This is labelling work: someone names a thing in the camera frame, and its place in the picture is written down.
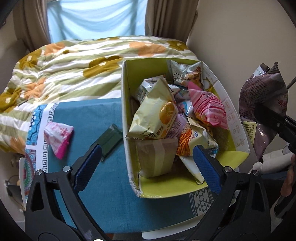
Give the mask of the right beige curtain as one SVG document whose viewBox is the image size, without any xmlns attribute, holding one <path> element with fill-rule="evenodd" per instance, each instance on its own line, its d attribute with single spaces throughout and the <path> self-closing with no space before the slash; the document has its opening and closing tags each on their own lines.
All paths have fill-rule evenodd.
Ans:
<svg viewBox="0 0 296 241">
<path fill-rule="evenodd" d="M 186 42 L 198 17 L 197 0 L 148 0 L 145 34 Z"/>
</svg>

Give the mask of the silver snack packet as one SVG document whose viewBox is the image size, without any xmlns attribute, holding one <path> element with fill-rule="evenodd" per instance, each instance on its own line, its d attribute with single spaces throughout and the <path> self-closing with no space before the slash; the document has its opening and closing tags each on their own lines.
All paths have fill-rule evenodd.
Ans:
<svg viewBox="0 0 296 241">
<path fill-rule="evenodd" d="M 187 87 L 191 81 L 199 88 L 203 89 L 202 83 L 202 62 L 193 65 L 177 63 L 173 60 L 166 61 L 169 73 L 175 85 Z"/>
</svg>

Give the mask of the black floor lamp pole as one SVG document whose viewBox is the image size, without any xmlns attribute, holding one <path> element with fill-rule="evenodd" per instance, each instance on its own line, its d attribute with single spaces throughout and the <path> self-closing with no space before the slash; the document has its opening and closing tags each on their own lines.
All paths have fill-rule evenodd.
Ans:
<svg viewBox="0 0 296 241">
<path fill-rule="evenodd" d="M 287 85 L 287 89 L 289 90 L 296 83 L 296 77 Z"/>
</svg>

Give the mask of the dark green small packet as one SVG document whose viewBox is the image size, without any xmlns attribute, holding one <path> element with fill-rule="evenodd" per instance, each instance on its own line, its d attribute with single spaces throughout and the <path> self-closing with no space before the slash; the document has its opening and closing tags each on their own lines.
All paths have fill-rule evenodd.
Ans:
<svg viewBox="0 0 296 241">
<path fill-rule="evenodd" d="M 94 142 L 101 147 L 101 161 L 104 161 L 109 156 L 122 139 L 122 130 L 117 125 L 111 124 L 109 128 Z"/>
</svg>

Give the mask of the pink striped snack bag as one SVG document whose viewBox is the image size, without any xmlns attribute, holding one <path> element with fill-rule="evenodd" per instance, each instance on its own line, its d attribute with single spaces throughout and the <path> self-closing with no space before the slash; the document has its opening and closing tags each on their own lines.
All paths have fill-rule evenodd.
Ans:
<svg viewBox="0 0 296 241">
<path fill-rule="evenodd" d="M 202 90 L 191 81 L 187 88 L 196 118 L 207 126 L 227 130 L 226 110 L 222 101 L 215 94 Z"/>
</svg>

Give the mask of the pink white snack packet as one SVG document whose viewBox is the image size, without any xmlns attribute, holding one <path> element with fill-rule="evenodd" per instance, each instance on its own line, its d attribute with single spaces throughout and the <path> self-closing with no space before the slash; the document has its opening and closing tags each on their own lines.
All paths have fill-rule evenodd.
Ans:
<svg viewBox="0 0 296 241">
<path fill-rule="evenodd" d="M 73 131 L 73 126 L 52 121 L 44 128 L 44 139 L 59 160 L 62 160 L 66 154 Z"/>
</svg>

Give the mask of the floral striped quilt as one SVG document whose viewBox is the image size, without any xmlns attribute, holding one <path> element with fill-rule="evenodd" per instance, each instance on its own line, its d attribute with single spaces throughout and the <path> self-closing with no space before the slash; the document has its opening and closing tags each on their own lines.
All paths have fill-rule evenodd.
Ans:
<svg viewBox="0 0 296 241">
<path fill-rule="evenodd" d="M 63 40 L 27 54 L 1 91 L 1 150 L 24 153 L 31 117 L 42 104 L 119 98 L 122 64 L 138 58 L 197 56 L 184 42 L 153 36 Z"/>
</svg>

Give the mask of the brown taped paper packet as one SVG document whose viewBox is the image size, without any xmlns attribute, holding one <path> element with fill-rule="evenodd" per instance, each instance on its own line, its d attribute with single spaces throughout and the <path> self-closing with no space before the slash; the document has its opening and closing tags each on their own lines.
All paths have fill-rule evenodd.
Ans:
<svg viewBox="0 0 296 241">
<path fill-rule="evenodd" d="M 140 176 L 152 178 L 170 173 L 177 153 L 178 139 L 136 141 Z"/>
</svg>

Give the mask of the chiffon cake packet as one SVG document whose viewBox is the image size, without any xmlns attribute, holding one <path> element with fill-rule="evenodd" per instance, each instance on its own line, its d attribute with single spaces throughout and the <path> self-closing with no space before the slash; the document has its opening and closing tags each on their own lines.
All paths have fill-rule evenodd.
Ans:
<svg viewBox="0 0 296 241">
<path fill-rule="evenodd" d="M 165 138 L 178 115 L 175 99 L 167 82 L 160 78 L 135 112 L 127 138 Z"/>
</svg>

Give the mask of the purple brown snack bag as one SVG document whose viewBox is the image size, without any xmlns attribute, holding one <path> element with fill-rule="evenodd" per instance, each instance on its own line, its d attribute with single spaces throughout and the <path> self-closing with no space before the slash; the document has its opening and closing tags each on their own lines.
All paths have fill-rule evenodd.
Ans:
<svg viewBox="0 0 296 241">
<path fill-rule="evenodd" d="M 260 64 L 241 88 L 239 114 L 244 126 L 255 126 L 251 140 L 258 160 L 278 134 L 269 127 L 274 118 L 263 108 L 285 116 L 287 101 L 288 89 L 278 68 L 278 62 L 272 67 Z"/>
</svg>

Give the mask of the light blue window cloth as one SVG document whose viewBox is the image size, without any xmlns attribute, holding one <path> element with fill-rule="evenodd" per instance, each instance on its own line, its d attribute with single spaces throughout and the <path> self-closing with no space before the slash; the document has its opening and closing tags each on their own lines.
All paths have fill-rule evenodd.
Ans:
<svg viewBox="0 0 296 241">
<path fill-rule="evenodd" d="M 145 34 L 147 1 L 49 1 L 52 43 Z"/>
</svg>

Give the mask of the green cardboard box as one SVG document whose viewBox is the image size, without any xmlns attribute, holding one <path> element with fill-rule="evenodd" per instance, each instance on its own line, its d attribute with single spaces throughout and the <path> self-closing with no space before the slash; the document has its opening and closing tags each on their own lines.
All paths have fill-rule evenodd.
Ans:
<svg viewBox="0 0 296 241">
<path fill-rule="evenodd" d="M 173 93 L 171 59 L 142 58 L 122 65 L 122 124 L 130 185 L 140 198 L 167 198 L 206 187 L 193 159 L 201 145 L 223 166 L 237 168 L 250 148 L 239 116 L 220 81 L 204 62 L 200 84 Z"/>
</svg>

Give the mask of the left beige curtain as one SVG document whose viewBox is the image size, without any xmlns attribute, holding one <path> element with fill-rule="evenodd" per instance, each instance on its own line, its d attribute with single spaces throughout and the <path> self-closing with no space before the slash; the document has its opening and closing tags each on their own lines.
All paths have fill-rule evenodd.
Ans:
<svg viewBox="0 0 296 241">
<path fill-rule="evenodd" d="M 45 0 L 18 1 L 13 9 L 16 38 L 30 51 L 50 44 L 47 5 Z"/>
</svg>

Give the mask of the beige curtain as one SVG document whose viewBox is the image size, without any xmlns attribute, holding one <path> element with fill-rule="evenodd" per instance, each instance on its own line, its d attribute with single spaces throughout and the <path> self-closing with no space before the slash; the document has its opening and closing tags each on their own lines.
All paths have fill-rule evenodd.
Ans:
<svg viewBox="0 0 296 241">
<path fill-rule="evenodd" d="M 16 38 L 30 51 L 50 44 L 47 5 L 45 0 L 18 1 L 13 9 Z"/>
<path fill-rule="evenodd" d="M 197 0 L 148 0 L 145 34 L 186 42 L 198 17 Z"/>
</svg>

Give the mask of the fries snack bag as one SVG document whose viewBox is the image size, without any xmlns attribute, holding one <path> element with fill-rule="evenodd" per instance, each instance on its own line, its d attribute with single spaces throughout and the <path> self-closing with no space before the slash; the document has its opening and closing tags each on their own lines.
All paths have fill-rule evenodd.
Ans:
<svg viewBox="0 0 296 241">
<path fill-rule="evenodd" d="M 219 146 L 206 128 L 192 118 L 187 120 L 180 134 L 177 156 L 194 176 L 196 182 L 202 184 L 204 178 L 193 159 L 193 149 L 196 145 L 201 145 L 211 157 L 216 157 Z"/>
</svg>

